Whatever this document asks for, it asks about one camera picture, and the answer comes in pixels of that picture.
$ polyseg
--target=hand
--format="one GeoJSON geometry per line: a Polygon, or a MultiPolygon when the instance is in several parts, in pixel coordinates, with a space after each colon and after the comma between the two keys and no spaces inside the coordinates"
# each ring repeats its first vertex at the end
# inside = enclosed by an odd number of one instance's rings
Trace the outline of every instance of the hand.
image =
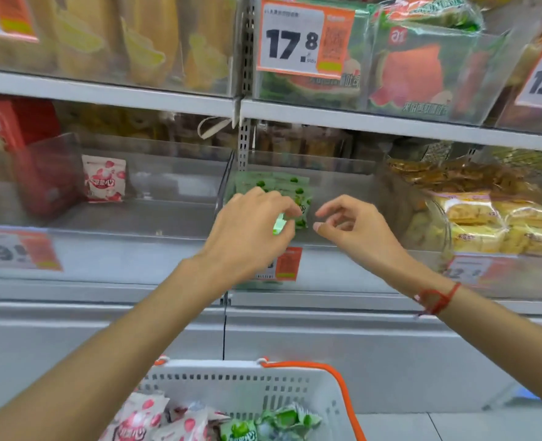
{"type": "Polygon", "coordinates": [[[421,279],[432,273],[401,246],[372,204],[342,195],[320,207],[316,216],[327,217],[314,223],[318,234],[403,294],[413,296],[421,279]]]}
{"type": "Polygon", "coordinates": [[[281,213],[298,217],[301,209],[288,196],[265,193],[260,187],[244,195],[235,194],[216,217],[196,257],[220,267],[228,288],[251,280],[285,252],[296,234],[295,221],[289,220],[279,235],[273,235],[273,225],[281,213]]]}

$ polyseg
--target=red bracelet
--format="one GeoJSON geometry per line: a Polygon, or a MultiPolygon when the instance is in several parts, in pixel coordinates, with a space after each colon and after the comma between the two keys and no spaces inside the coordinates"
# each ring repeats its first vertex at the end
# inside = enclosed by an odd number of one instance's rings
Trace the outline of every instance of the red bracelet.
{"type": "Polygon", "coordinates": [[[451,292],[449,292],[448,294],[443,294],[440,291],[437,291],[436,289],[425,289],[421,291],[419,294],[417,294],[416,296],[414,296],[414,300],[425,308],[424,311],[419,314],[419,316],[423,316],[424,314],[428,314],[431,316],[438,316],[438,314],[440,314],[440,312],[443,311],[451,302],[453,296],[459,289],[460,285],[461,285],[460,283],[455,283],[455,286],[452,287],[451,292]],[[439,297],[436,304],[430,309],[427,308],[426,305],[424,304],[425,302],[424,299],[426,298],[426,296],[429,296],[429,295],[436,295],[439,297]]]}

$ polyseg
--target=person's left hand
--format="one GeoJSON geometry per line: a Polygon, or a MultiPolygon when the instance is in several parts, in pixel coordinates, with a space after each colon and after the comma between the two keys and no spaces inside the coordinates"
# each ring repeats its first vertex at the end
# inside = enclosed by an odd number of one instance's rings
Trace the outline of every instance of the person's left hand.
{"type": "Polygon", "coordinates": [[[223,207],[210,236],[196,256],[206,264],[213,263],[231,287],[251,280],[287,249],[296,234],[295,221],[289,220],[279,235],[273,225],[279,214],[298,217],[301,209],[279,192],[265,193],[260,187],[242,195],[235,194],[223,207]]]}

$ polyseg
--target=forearm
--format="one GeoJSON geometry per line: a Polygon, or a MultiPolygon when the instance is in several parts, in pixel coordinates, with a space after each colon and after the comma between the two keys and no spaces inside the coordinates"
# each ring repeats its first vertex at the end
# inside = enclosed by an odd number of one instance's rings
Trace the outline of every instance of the forearm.
{"type": "MultiPolygon", "coordinates": [[[[416,290],[449,292],[454,282],[430,271],[416,290]]],[[[493,363],[542,399],[542,326],[461,287],[438,316],[493,363]]]]}
{"type": "Polygon", "coordinates": [[[202,292],[219,284],[195,259],[183,261],[130,312],[1,408],[0,439],[97,441],[153,362],[209,304],[201,297],[211,294],[202,292]]]}

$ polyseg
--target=person's left arm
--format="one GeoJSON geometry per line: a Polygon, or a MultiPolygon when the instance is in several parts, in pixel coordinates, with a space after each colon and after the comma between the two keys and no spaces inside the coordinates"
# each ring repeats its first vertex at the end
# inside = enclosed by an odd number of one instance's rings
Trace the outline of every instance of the person's left arm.
{"type": "Polygon", "coordinates": [[[177,335],[227,289],[285,251],[295,226],[289,221],[273,235],[282,212],[301,214],[278,192],[257,187],[235,195],[198,255],[0,409],[0,440],[97,441],[177,335]]]}

